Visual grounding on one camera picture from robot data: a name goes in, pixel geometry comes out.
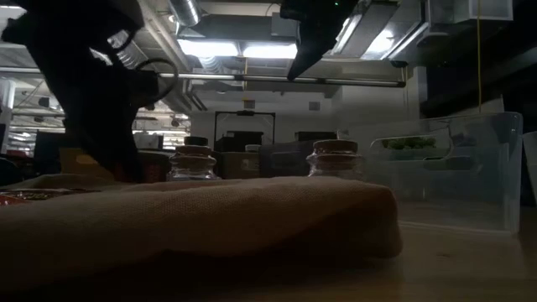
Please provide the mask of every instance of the wooden table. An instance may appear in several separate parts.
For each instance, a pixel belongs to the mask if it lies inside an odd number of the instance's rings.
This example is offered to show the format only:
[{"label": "wooden table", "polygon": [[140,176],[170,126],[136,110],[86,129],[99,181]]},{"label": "wooden table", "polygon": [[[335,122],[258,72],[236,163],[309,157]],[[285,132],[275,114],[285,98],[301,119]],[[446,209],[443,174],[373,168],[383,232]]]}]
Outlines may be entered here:
[{"label": "wooden table", "polygon": [[537,211],[518,237],[403,228],[388,261],[164,256],[22,294],[47,300],[537,301]]}]

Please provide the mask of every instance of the burlap cloth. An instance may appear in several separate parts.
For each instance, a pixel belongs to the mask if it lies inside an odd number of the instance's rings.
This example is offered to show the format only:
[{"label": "burlap cloth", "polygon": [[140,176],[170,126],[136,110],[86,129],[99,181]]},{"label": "burlap cloth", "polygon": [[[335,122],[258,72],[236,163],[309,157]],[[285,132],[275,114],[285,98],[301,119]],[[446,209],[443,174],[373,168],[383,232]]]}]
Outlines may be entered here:
[{"label": "burlap cloth", "polygon": [[230,257],[287,247],[289,253],[391,258],[402,248],[391,191],[359,181],[123,185],[61,177],[18,187],[105,191],[0,208],[0,290],[97,273],[167,250]]}]

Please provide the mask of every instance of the plastic storage container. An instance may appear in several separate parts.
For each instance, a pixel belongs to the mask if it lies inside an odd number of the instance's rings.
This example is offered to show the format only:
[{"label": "plastic storage container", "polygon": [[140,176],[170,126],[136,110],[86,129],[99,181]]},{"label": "plastic storage container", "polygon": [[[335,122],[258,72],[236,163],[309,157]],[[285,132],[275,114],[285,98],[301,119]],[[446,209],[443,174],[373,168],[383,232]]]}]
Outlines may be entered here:
[{"label": "plastic storage container", "polygon": [[524,152],[526,153],[531,188],[537,200],[537,132],[524,135]]},{"label": "plastic storage container", "polygon": [[366,159],[365,180],[394,192],[403,224],[519,231],[518,113],[354,126],[345,133]]}]

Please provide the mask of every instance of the cork stopper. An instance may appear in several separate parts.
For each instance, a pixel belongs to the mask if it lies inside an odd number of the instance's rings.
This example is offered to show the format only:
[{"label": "cork stopper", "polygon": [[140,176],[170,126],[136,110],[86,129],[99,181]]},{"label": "cork stopper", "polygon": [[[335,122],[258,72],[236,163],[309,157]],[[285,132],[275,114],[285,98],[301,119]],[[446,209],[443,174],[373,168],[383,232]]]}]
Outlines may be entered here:
[{"label": "cork stopper", "polygon": [[188,146],[188,145],[179,146],[179,147],[175,148],[175,151],[179,155],[192,155],[192,156],[196,156],[196,155],[209,156],[212,153],[212,150],[209,147],[194,146],[194,145],[191,145],[191,146]]},{"label": "cork stopper", "polygon": [[358,144],[353,141],[343,139],[330,139],[319,141],[313,144],[314,154],[356,154]]}]

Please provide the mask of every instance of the fluorescent light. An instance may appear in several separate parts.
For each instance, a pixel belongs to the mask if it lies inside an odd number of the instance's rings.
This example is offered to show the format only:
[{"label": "fluorescent light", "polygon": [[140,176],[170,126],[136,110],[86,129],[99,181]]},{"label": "fluorescent light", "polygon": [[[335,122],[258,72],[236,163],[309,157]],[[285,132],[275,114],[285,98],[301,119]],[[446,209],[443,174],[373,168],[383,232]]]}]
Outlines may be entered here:
[{"label": "fluorescent light", "polygon": [[177,141],[177,142],[183,142],[183,137],[165,137],[164,141]]},{"label": "fluorescent light", "polygon": [[23,137],[23,138],[29,138],[32,136],[32,134],[30,133],[10,133],[12,135],[16,135],[16,136],[19,136],[19,137]]},{"label": "fluorescent light", "polygon": [[21,141],[21,142],[26,142],[26,138],[20,138],[18,136],[14,136],[14,135],[11,138],[16,139],[16,140]]},{"label": "fluorescent light", "polygon": [[63,127],[38,127],[38,126],[10,126],[12,130],[45,130],[50,132],[64,132],[65,128]]},{"label": "fluorescent light", "polygon": [[296,44],[264,44],[248,46],[242,55],[247,58],[294,59],[296,51]]},{"label": "fluorescent light", "polygon": [[361,14],[355,14],[345,20],[341,32],[337,35],[337,43],[331,51],[332,55],[338,55],[343,51],[343,48],[345,47],[345,45],[347,45],[347,42],[351,38],[352,34],[354,34],[354,30],[356,29],[361,20]]},{"label": "fluorescent light", "polygon": [[391,30],[383,30],[377,38],[369,45],[368,50],[363,54],[364,60],[377,60],[378,56],[384,55],[394,45],[394,33]]},{"label": "fluorescent light", "polygon": [[189,41],[178,39],[179,45],[187,55],[206,58],[212,56],[238,56],[235,42]]},{"label": "fluorescent light", "polygon": [[388,58],[390,60],[393,60],[401,51],[403,51],[403,49],[407,48],[410,45],[410,43],[412,43],[412,41],[418,38],[420,34],[425,32],[425,30],[428,28],[429,28],[429,23],[425,22],[421,24],[421,26],[415,31],[415,33],[413,33],[408,39],[406,39],[406,41],[404,41],[404,43],[402,43],[396,50],[394,50],[394,52],[392,52],[388,56]]},{"label": "fluorescent light", "polygon": [[143,133],[146,132],[147,134],[153,135],[153,134],[186,134],[185,131],[180,130],[133,130],[133,133]]},{"label": "fluorescent light", "polygon": [[164,142],[163,146],[183,146],[184,143],[181,142]]}]

